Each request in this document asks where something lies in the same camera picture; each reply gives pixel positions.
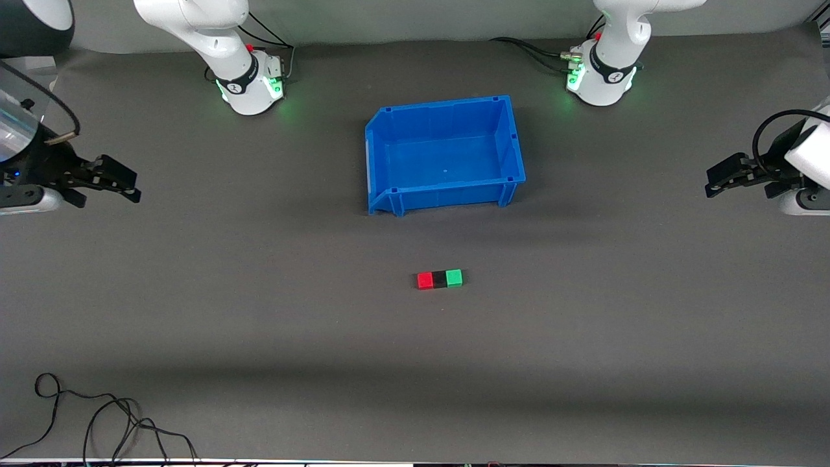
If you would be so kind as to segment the blue plastic storage bin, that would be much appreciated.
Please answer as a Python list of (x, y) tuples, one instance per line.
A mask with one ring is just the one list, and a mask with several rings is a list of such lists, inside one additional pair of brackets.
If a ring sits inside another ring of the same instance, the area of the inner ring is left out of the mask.
[(368, 121), (364, 142), (370, 215), (505, 207), (527, 181), (507, 95), (383, 107)]

